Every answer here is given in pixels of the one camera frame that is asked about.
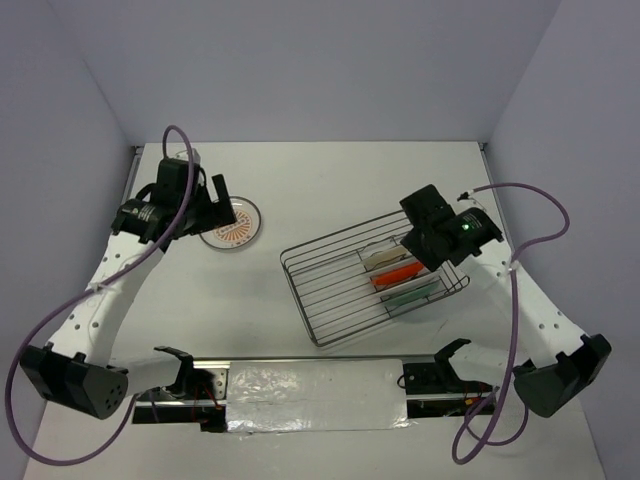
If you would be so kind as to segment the white orange patterned plate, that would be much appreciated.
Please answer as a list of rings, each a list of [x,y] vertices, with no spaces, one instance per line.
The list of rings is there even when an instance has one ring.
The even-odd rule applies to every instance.
[[[199,235],[201,241],[217,251],[240,250],[258,239],[262,230],[262,214],[251,200],[232,196],[236,222]]]

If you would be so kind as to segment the teal green plate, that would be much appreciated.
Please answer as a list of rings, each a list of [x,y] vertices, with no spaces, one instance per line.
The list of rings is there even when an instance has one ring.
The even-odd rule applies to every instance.
[[[386,297],[382,302],[385,317],[391,319],[430,304],[432,302],[431,297],[440,290],[440,287],[441,281],[435,280]]]

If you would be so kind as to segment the grey wire dish rack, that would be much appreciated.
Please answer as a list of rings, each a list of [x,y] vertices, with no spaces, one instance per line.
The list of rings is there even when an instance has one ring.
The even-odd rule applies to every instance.
[[[386,297],[378,298],[374,293],[394,285],[376,287],[371,283],[377,275],[419,262],[408,250],[403,259],[372,271],[361,263],[376,252],[401,245],[410,230],[409,220],[397,210],[282,251],[280,263],[285,278],[315,346],[325,348],[361,337],[420,309],[386,318],[382,305]],[[424,267],[415,277],[431,273],[439,275],[441,287],[428,305],[451,297],[470,284],[469,277],[450,262],[434,271]]]

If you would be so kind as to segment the cream plate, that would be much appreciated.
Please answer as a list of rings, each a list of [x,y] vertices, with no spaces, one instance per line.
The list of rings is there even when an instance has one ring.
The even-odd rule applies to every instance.
[[[398,261],[399,259],[403,259],[407,253],[408,251],[403,246],[399,245],[384,251],[376,252],[370,257],[363,259],[361,263],[367,271],[372,271],[376,268]]]

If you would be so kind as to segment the white floral plate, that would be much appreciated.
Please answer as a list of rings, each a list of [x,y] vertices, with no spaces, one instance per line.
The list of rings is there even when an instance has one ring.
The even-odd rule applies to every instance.
[[[439,279],[439,275],[437,273],[426,274],[426,275],[418,276],[415,278],[411,278],[397,285],[390,286],[389,288],[378,290],[374,293],[374,295],[378,298],[398,295],[404,292],[412,291],[423,285],[430,284],[438,279]]]

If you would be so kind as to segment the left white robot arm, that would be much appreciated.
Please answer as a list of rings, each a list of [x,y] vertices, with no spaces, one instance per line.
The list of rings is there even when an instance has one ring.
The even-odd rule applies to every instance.
[[[112,350],[137,293],[169,245],[184,236],[231,225],[236,216],[223,175],[165,158],[155,182],[117,211],[88,296],[42,347],[27,346],[19,365],[45,400],[100,420],[123,400],[156,387],[185,398],[208,374],[191,354],[167,346],[141,359],[114,362]]]

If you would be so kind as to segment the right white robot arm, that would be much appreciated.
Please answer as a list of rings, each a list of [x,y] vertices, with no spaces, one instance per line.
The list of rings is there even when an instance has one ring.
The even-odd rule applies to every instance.
[[[525,360],[507,365],[506,351],[457,339],[434,356],[435,380],[446,391],[467,381],[499,386],[513,381],[534,414],[549,418],[591,385],[612,352],[601,334],[567,318],[520,265],[520,249],[478,207],[455,212],[433,185],[401,200],[412,228],[402,245],[429,270],[451,263],[505,314],[517,313],[517,345]]]

